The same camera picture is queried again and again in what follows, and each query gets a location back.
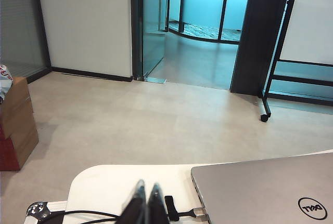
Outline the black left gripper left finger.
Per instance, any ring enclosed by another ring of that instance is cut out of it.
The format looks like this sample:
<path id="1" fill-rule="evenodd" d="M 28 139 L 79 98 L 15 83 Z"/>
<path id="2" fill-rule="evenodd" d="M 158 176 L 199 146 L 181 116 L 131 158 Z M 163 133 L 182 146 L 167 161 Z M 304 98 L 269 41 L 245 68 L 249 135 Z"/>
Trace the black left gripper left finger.
<path id="1" fill-rule="evenodd" d="M 142 179 L 135 185 L 132 198 L 121 214 L 121 223 L 147 223 L 146 190 Z"/>

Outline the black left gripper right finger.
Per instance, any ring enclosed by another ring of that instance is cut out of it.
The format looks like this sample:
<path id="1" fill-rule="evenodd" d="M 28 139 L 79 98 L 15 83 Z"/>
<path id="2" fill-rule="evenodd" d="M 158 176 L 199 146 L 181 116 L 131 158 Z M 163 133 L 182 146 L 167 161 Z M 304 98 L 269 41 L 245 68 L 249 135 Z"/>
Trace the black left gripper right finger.
<path id="1" fill-rule="evenodd" d="M 168 224 L 169 219 L 164 207 L 161 187 L 158 183 L 153 185 L 147 203 L 147 223 L 149 224 Z"/>

